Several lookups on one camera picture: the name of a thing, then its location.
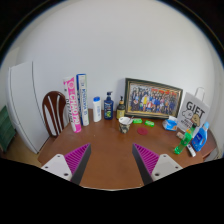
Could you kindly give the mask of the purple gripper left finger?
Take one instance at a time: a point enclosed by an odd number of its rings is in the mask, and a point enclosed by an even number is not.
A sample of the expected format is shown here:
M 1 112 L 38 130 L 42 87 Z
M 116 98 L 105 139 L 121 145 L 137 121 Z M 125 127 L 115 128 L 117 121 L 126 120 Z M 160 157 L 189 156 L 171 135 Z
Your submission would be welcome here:
M 56 154 L 42 169 L 79 185 L 90 155 L 91 145 L 87 143 L 66 155 Z

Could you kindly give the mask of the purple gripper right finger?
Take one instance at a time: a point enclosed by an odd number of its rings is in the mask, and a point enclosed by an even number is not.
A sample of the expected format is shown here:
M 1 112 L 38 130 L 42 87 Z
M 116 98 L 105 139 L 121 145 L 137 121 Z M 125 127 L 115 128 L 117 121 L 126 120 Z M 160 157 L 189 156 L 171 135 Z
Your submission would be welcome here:
M 182 169 L 169 155 L 158 155 L 136 143 L 132 145 L 132 154 L 145 185 Z

